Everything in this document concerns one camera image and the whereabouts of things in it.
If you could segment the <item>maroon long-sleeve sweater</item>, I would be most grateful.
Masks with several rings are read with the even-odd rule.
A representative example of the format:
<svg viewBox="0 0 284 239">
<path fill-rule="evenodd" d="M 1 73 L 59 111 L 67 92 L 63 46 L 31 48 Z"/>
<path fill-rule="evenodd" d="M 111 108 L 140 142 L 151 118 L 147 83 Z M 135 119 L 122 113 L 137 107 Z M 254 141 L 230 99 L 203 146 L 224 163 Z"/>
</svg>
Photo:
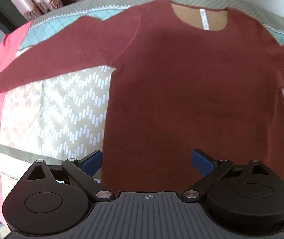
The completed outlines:
<svg viewBox="0 0 284 239">
<path fill-rule="evenodd" d="M 284 180 L 284 44 L 254 18 L 156 0 L 107 20 L 82 16 L 0 72 L 0 93 L 97 66 L 113 68 L 102 183 L 183 192 L 191 152 L 258 159 Z"/>
</svg>

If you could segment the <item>patterned quilt bedspread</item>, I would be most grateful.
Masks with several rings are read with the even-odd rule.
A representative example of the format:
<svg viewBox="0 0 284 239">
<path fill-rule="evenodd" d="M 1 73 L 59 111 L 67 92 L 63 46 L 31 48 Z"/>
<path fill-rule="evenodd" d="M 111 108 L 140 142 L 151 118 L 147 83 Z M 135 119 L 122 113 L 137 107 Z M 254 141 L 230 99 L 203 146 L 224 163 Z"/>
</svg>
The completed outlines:
<svg viewBox="0 0 284 239">
<path fill-rule="evenodd" d="M 35 20 L 18 54 L 55 35 L 80 16 L 106 20 L 134 5 L 155 0 L 90 0 Z M 284 44 L 284 18 L 240 0 L 173 0 L 217 9 L 234 7 L 261 22 Z M 108 66 L 87 68 L 18 87 L 5 95 L 0 128 L 0 172 L 14 184 L 26 164 L 44 158 L 58 164 L 102 147 L 109 82 Z"/>
</svg>

